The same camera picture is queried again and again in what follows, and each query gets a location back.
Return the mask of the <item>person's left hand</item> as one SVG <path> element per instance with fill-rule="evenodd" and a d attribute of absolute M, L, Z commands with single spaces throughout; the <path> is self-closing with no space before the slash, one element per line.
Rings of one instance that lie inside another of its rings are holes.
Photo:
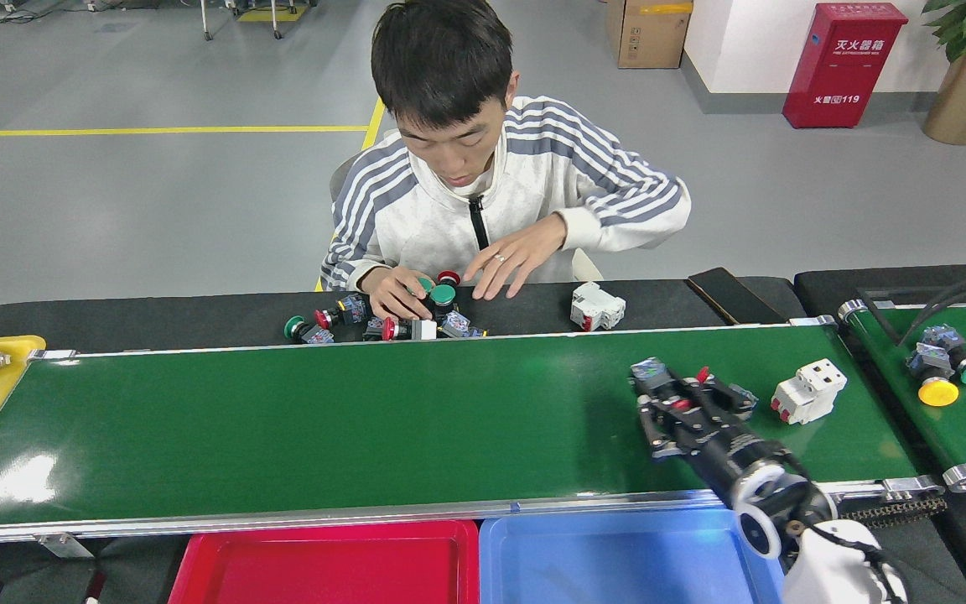
<path fill-rule="evenodd" d="M 537 268 L 563 249 L 567 236 L 566 221 L 553 213 L 483 248 L 464 274 L 475 284 L 472 298 L 494 299 L 505 290 L 512 299 Z"/>

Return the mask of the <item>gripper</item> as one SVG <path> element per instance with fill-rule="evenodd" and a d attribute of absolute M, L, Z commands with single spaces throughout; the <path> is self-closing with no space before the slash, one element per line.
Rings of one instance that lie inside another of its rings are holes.
<path fill-rule="evenodd" d="M 789 474 L 781 447 L 733 416 L 740 412 L 737 391 L 720 382 L 677 382 L 676 393 L 662 400 L 636 397 L 652 462 L 677 456 L 725 504 L 770 497 L 781 486 Z M 721 412 L 712 415 L 706 408 Z M 670 410 L 674 438 L 662 429 Z"/>

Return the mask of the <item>person's right hand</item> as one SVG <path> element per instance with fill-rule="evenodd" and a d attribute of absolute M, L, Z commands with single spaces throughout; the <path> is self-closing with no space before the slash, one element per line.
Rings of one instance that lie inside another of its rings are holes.
<path fill-rule="evenodd" d="M 359 282 L 367 294 L 376 317 L 393 320 L 430 320 L 432 313 L 424 300 L 434 281 L 424 273 L 405 267 L 372 268 Z"/>

